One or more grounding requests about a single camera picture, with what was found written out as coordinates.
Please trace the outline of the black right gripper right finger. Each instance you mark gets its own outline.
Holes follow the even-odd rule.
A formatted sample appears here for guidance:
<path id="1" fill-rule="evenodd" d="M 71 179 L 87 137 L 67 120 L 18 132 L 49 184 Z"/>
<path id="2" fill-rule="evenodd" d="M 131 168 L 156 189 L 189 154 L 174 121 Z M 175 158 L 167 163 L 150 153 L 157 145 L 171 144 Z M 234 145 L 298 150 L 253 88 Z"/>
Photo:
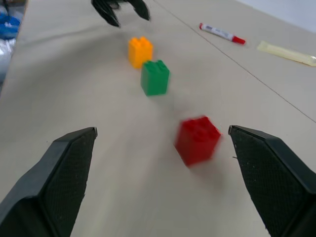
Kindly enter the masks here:
<path id="1" fill-rule="evenodd" d="M 316 174 L 278 137 L 230 125 L 245 186 L 272 237 L 316 235 Z"/>

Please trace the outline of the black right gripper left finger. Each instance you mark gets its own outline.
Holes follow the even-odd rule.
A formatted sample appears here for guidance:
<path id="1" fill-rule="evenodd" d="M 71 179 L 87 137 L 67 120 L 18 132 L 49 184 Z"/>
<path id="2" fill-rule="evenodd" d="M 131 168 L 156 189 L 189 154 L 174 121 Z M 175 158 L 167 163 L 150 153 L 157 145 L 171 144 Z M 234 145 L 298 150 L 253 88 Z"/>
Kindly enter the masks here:
<path id="1" fill-rule="evenodd" d="M 0 203 L 2 237 L 69 237 L 76 222 L 97 129 L 54 140 Z"/>

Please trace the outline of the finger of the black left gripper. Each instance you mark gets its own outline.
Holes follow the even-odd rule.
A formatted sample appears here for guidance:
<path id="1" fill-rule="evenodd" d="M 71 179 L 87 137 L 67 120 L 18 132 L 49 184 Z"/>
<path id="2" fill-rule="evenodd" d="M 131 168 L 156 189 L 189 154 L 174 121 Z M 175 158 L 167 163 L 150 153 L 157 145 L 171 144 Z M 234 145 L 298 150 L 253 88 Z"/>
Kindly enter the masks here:
<path id="1" fill-rule="evenodd" d="M 120 23 L 112 9 L 108 4 L 109 0 L 92 0 L 91 4 L 97 13 L 111 26 L 120 27 Z"/>
<path id="2" fill-rule="evenodd" d="M 150 21 L 150 12 L 143 0 L 127 0 L 127 2 L 133 6 L 134 11 L 137 13 L 139 17 L 147 21 Z"/>

